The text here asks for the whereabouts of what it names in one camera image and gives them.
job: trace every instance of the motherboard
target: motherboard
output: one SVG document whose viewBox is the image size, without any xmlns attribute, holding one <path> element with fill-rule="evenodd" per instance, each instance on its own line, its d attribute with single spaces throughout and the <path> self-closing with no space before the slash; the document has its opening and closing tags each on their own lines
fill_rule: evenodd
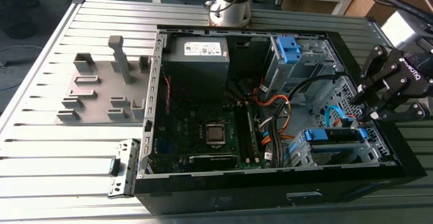
<svg viewBox="0 0 433 224">
<path fill-rule="evenodd" d="M 266 167 L 254 130 L 258 109 L 238 104 L 174 104 L 158 127 L 150 166 L 154 173 Z"/>
</svg>

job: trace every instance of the ram slot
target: ram slot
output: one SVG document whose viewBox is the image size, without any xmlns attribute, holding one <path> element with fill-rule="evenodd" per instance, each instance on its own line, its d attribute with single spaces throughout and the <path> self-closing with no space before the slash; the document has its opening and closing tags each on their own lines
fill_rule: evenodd
<svg viewBox="0 0 433 224">
<path fill-rule="evenodd" d="M 236 135 L 239 143 L 240 160 L 244 162 L 254 161 L 254 148 L 250 132 L 250 122 L 247 108 L 244 105 L 235 106 Z"/>
</svg>

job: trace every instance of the slotted aluminum table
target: slotted aluminum table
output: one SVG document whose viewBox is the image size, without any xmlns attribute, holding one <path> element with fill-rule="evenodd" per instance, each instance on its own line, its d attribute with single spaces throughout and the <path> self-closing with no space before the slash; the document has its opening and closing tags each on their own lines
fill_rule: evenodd
<svg viewBox="0 0 433 224">
<path fill-rule="evenodd" d="M 375 24 L 363 18 L 254 10 L 252 23 L 255 28 L 338 31 L 358 63 L 373 44 L 386 42 Z M 207 25 L 206 10 L 202 6 L 107 0 L 75 0 L 71 5 L 0 118 L 1 220 L 115 218 L 127 219 L 121 223 L 144 222 L 136 219 L 154 223 L 155 217 L 135 198 L 105 198 L 115 145 L 119 140 L 140 138 L 141 127 L 56 126 L 55 118 L 75 71 L 75 54 L 89 52 L 93 60 L 113 60 L 107 38 L 121 35 L 129 44 L 124 48 L 129 60 L 151 55 L 158 24 Z M 355 223 L 358 218 L 365 223 L 410 215 L 411 222 L 422 222 L 433 205 L 433 123 L 399 126 L 427 170 L 429 176 L 421 180 L 349 203 L 174 216 L 171 221 L 260 223 L 289 218 L 297 223 Z"/>
</svg>

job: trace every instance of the power supply label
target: power supply label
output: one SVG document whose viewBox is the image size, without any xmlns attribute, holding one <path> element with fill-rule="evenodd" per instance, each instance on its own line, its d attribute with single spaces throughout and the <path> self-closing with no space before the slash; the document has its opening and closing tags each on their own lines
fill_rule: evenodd
<svg viewBox="0 0 433 224">
<path fill-rule="evenodd" d="M 222 45 L 219 43 L 187 42 L 184 44 L 186 56 L 222 56 Z"/>
</svg>

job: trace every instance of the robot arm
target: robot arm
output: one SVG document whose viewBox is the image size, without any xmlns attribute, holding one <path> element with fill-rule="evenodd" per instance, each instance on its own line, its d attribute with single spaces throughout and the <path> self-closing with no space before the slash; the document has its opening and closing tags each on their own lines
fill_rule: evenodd
<svg viewBox="0 0 433 224">
<path fill-rule="evenodd" d="M 430 119 L 433 107 L 433 54 L 403 52 L 375 45 L 361 71 L 358 94 L 353 105 L 369 100 L 373 93 L 382 92 L 379 101 L 367 108 L 358 118 L 383 121 L 414 121 Z M 417 99 L 405 111 L 395 109 L 409 99 Z"/>
</svg>

